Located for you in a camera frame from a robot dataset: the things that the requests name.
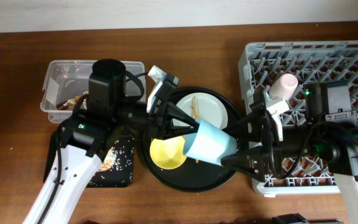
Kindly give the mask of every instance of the light blue cup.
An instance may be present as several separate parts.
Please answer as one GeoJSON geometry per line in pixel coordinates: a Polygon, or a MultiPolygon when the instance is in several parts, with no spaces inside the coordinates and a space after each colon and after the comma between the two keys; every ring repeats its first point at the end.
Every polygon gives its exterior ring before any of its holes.
{"type": "Polygon", "coordinates": [[[183,155],[221,166],[223,157],[236,153],[237,141],[203,119],[196,121],[198,132],[184,136],[183,155]]]}

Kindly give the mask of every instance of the white plate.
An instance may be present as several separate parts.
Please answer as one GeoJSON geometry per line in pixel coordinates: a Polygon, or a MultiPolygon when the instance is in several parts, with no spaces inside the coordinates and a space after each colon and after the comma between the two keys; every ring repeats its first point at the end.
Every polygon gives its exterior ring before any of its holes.
{"type": "MultiPolygon", "coordinates": [[[[207,93],[192,93],[183,97],[177,106],[186,114],[194,118],[194,114],[190,109],[193,106],[193,97],[197,98],[197,113],[201,119],[206,120],[213,126],[223,129],[227,126],[227,111],[223,103],[215,96],[207,93]]],[[[186,123],[173,119],[175,126],[189,126],[186,123]]]]}

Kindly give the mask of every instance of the black plate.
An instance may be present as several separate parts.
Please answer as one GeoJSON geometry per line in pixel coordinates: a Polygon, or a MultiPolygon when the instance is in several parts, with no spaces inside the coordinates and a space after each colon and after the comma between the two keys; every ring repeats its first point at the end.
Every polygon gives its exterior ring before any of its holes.
{"type": "MultiPolygon", "coordinates": [[[[225,97],[211,90],[198,87],[181,88],[175,90],[170,98],[173,103],[178,103],[184,96],[192,93],[208,93],[219,99],[227,110],[227,125],[237,121],[240,116],[232,103],[225,97]]],[[[202,192],[211,190],[226,183],[236,173],[225,167],[209,164],[206,162],[196,161],[192,158],[187,158],[185,163],[180,167],[172,170],[161,169],[151,159],[150,156],[150,139],[143,138],[139,142],[139,154],[143,164],[149,172],[161,183],[177,190],[184,192],[202,192]]]]}

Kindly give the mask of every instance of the wooden table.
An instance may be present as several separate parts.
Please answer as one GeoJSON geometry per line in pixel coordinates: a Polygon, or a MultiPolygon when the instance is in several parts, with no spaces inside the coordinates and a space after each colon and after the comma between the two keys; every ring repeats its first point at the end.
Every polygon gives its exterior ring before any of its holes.
{"type": "MultiPolygon", "coordinates": [[[[249,42],[358,40],[358,22],[84,30],[0,34],[0,223],[20,223],[42,187],[51,133],[41,112],[42,83],[52,60],[115,58],[158,65],[179,86],[201,86],[234,102],[243,114],[237,62],[249,42]]],[[[72,223],[255,223],[300,213],[309,220],[347,221],[340,195],[263,198],[236,174],[199,194],[170,189],[135,158],[124,189],[86,189],[72,223]]]]}

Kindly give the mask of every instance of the yellow bowl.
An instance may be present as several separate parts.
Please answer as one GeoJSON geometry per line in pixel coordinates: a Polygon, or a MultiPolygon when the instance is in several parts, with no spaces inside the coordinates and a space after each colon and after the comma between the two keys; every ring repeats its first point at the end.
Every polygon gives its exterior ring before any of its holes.
{"type": "Polygon", "coordinates": [[[167,140],[153,139],[150,145],[151,158],[160,168],[175,169],[186,160],[183,155],[184,145],[185,139],[182,136],[167,140]]]}

